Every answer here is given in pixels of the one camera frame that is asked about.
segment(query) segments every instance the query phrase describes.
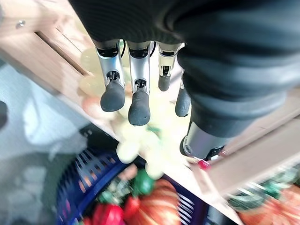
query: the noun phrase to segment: red vegetable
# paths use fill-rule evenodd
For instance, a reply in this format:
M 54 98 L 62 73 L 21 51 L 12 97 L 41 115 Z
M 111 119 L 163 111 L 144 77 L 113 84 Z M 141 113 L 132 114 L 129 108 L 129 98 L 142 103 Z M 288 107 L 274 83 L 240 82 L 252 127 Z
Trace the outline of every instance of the red vegetable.
M 130 219 L 140 208 L 141 201 L 138 197 L 129 196 L 124 206 L 124 220 Z
M 83 219 L 83 224 L 84 225 L 92 225 L 92 220 L 88 217 Z
M 93 225 L 119 225 L 123 209 L 118 205 L 98 204 L 93 215 Z

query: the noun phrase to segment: gray floor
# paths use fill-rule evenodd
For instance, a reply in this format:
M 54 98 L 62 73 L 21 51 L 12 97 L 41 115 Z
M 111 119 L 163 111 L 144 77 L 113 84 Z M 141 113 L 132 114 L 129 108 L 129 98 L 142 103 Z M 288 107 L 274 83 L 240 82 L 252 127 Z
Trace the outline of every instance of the gray floor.
M 89 122 L 0 61 L 0 224 L 55 224 L 61 172 Z

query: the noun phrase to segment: pumpkin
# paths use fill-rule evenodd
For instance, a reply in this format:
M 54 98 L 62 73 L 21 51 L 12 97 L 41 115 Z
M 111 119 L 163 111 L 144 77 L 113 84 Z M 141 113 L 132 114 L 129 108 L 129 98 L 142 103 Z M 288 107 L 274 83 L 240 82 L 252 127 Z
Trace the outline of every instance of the pumpkin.
M 180 225 L 179 198 L 167 180 L 155 182 L 150 195 L 140 196 L 140 208 L 126 222 L 128 225 Z
M 240 212 L 239 217 L 245 225 L 300 225 L 300 188 L 292 185 L 279 200 L 270 197 L 263 206 Z

